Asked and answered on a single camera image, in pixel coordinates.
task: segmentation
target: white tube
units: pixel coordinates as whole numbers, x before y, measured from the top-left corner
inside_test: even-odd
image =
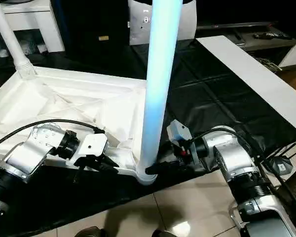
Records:
[[[151,184],[145,169],[156,161],[183,0],[153,0],[141,158],[138,181]]]
[[[16,70],[18,71],[32,71],[33,66],[29,59],[24,55],[22,48],[15,37],[14,32],[11,30],[4,12],[0,5],[0,33],[4,39],[6,46],[9,49],[14,61]]]

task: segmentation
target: electronic device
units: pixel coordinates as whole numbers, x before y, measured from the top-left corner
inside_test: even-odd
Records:
[[[271,39],[281,39],[281,40],[291,40],[292,37],[289,35],[283,34],[283,33],[277,33],[277,32],[266,32],[261,34],[254,34],[253,37],[255,39],[260,40],[271,40]]]

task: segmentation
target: black cable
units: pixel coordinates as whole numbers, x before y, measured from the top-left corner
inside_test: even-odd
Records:
[[[294,196],[293,192],[291,191],[290,187],[283,181],[283,179],[280,177],[280,175],[276,172],[276,170],[271,165],[270,161],[264,156],[262,149],[259,146],[255,146],[255,141],[253,140],[250,144],[244,139],[242,136],[240,136],[238,133],[227,129],[227,128],[213,128],[211,130],[205,131],[201,133],[200,135],[197,135],[196,137],[192,138],[191,142],[216,131],[223,131],[228,132],[234,136],[236,136],[240,141],[248,145],[251,149],[254,149],[257,155],[259,155],[259,158],[261,158],[264,162],[264,165],[267,166],[267,168],[274,174],[274,176],[277,178],[277,180],[281,183],[282,187],[286,190],[286,192],[289,194],[289,196],[292,198],[293,203],[296,205],[296,197]]]
[[[79,121],[75,121],[75,120],[69,120],[69,119],[60,119],[60,118],[55,118],[55,119],[46,119],[46,120],[42,120],[42,121],[36,121],[36,122],[32,122],[30,124],[27,124],[23,127],[20,127],[18,128],[17,130],[7,134],[6,136],[2,137],[0,139],[0,144],[2,142],[4,142],[5,140],[9,139],[10,137],[14,136],[15,134],[19,133],[20,131],[23,131],[27,128],[30,128],[30,127],[33,127],[35,125],[39,125],[39,124],[42,124],[42,123],[47,123],[47,122],[67,122],[67,123],[74,123],[74,124],[78,124],[78,125],[81,125],[81,126],[85,126],[85,127],[88,127],[88,128],[91,128],[93,129],[93,131],[95,132],[98,132],[98,131],[101,131],[99,128],[95,127],[95,126],[92,126],[90,124],[87,124],[85,122],[79,122]]]

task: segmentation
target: beige floor tile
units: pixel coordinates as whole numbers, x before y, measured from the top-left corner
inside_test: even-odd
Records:
[[[51,231],[44,232],[34,237],[57,237],[57,229],[53,229]]]
[[[154,230],[164,229],[153,195],[142,197],[58,228],[58,237],[74,237],[81,229],[105,228],[110,237],[151,237]]]
[[[212,237],[234,226],[228,207],[234,200],[220,171],[155,193],[168,230],[187,222],[189,237]]]
[[[240,237],[239,231],[234,227],[216,237]]]

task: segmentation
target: black cloth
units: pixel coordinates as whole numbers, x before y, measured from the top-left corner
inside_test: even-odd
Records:
[[[64,53],[50,53],[32,61],[38,66],[145,79],[148,45],[125,46],[107,54],[100,63],[93,63],[93,58],[96,55],[86,55],[83,62],[77,62]],[[0,85],[12,73],[11,68],[0,67]],[[165,128],[174,117],[192,134],[228,125],[252,136],[266,153],[296,141],[296,129],[196,40],[177,45],[162,151],[168,144]],[[205,162],[198,174],[159,175],[150,186],[142,186],[130,176],[91,171],[74,184],[75,170],[44,166],[16,197],[1,236],[37,235],[217,169],[214,160]]]

